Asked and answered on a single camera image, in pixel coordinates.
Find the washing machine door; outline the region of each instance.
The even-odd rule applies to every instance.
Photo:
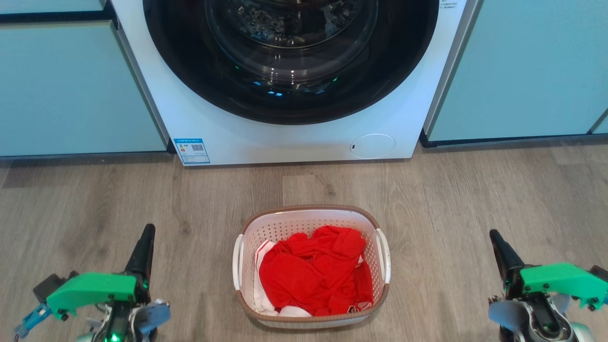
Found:
[[[271,124],[335,120],[411,73],[438,0],[143,0],[171,70],[232,114]]]

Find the brown basket rim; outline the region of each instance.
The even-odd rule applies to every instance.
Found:
[[[250,227],[250,225],[256,219],[258,219],[264,215],[274,214],[277,212],[284,212],[284,211],[302,211],[302,210],[353,211],[353,212],[357,212],[358,214],[361,214],[365,218],[367,218],[373,225],[374,229],[379,229],[379,225],[378,225],[378,222],[376,221],[376,219],[373,218],[373,216],[371,216],[370,213],[368,213],[367,211],[365,211],[361,208],[357,208],[355,206],[341,206],[341,205],[334,205],[334,204],[315,204],[315,205],[301,205],[301,206],[285,206],[285,207],[261,211],[261,212],[255,214],[254,216],[252,216],[249,219],[249,221],[247,221],[247,223],[245,223],[242,234],[245,234],[245,232],[247,231],[247,228]],[[247,302],[245,302],[245,298],[243,297],[243,293],[241,292],[241,290],[237,290],[238,302],[241,304],[241,306],[243,307],[243,310],[245,310],[245,313],[248,316],[250,316],[251,318],[255,318],[259,321],[281,322],[281,323],[319,323],[319,322],[342,321],[345,319],[353,319],[353,318],[369,316],[372,313],[374,313],[378,308],[380,308],[380,306],[382,306],[382,304],[386,300],[386,297],[388,296],[388,294],[389,294],[389,284],[385,283],[384,287],[382,288],[382,294],[380,295],[380,298],[376,302],[374,302],[374,304],[371,306],[371,308],[369,310],[366,310],[366,311],[354,312],[354,313],[344,313],[342,315],[334,315],[334,316],[277,317],[277,316],[262,315],[261,313],[258,313],[255,310],[253,310],[252,308],[250,308],[249,305],[247,305]]]

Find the pink laundry basket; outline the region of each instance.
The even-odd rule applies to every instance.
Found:
[[[367,241],[367,261],[373,285],[374,304],[363,312],[321,317],[277,317],[256,312],[254,307],[254,254],[265,240],[285,240],[298,232],[311,234],[325,226],[357,229]],[[232,254],[232,278],[245,313],[265,326],[280,329],[322,329],[355,324],[376,311],[389,292],[390,253],[384,233],[376,220],[362,209],[351,206],[293,206],[264,211],[253,216],[237,237]]]

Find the front-loading washing machine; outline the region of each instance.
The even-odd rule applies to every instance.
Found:
[[[466,0],[114,1],[185,166],[409,158]]]

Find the green plastic part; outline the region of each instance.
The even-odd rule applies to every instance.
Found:
[[[73,277],[47,298],[47,304],[56,318],[65,313],[76,316],[76,309],[86,305],[134,298],[134,276],[107,273],[83,273]]]
[[[523,292],[558,292],[578,297],[581,308],[585,305],[600,309],[608,295],[608,282],[571,263],[554,263],[519,272]]]

